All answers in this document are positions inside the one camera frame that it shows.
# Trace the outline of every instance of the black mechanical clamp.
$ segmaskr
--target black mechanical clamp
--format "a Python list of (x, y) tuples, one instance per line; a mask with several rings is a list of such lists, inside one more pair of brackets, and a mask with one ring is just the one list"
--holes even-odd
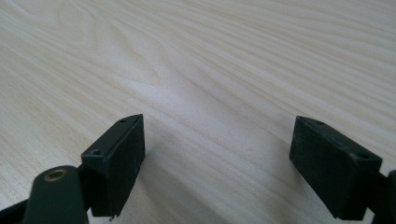
[(119, 216), (145, 159), (143, 115), (117, 121), (86, 151), (82, 164), (35, 178), (30, 198), (0, 212), (0, 223), (88, 223)]
[(382, 159), (318, 120), (297, 117), (290, 159), (334, 217), (396, 223), (396, 171), (379, 173)]

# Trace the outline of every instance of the wooden surface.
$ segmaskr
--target wooden surface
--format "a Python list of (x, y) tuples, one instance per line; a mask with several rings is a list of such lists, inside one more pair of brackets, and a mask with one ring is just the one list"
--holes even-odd
[(113, 223), (348, 223), (289, 161), (296, 115), (396, 168), (392, 0), (3, 0), (0, 64), (0, 209), (139, 113), (147, 157)]

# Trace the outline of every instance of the black plastic part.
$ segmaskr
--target black plastic part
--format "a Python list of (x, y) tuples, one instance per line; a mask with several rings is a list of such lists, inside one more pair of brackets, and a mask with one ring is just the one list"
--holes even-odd
[(85, 207), (95, 217), (119, 216), (145, 159), (143, 115), (116, 122), (81, 159)]
[(381, 158), (323, 122), (297, 117), (290, 159), (334, 217), (363, 219)]
[(35, 178), (23, 223), (88, 223), (77, 168), (58, 166)]
[(0, 223), (2, 224), (19, 224), (23, 221), (23, 215), (26, 210), (27, 200), (16, 203), (0, 211)]

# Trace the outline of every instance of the wooden table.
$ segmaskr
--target wooden table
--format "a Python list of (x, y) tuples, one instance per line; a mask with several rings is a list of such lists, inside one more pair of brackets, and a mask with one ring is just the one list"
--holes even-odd
[(396, 168), (392, 0), (3, 0), (0, 64), (0, 209), (140, 113), (113, 223), (348, 223), (289, 161), (297, 115)]

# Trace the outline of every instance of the screw hole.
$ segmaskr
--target screw hole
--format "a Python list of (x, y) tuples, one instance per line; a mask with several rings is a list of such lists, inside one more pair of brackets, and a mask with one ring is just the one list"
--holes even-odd
[(91, 152), (91, 154), (92, 154), (92, 155), (96, 155), (96, 156), (101, 155), (101, 154), (102, 154), (102, 150), (101, 150), (101, 149), (94, 149), (94, 150)]
[(358, 157), (362, 158), (362, 159), (369, 159), (370, 156), (364, 153), (358, 153)]
[(62, 179), (66, 175), (66, 173), (67, 173), (67, 171), (65, 169), (54, 170), (54, 171), (47, 173), (44, 176), (44, 180), (47, 182), (56, 181), (56, 180)]

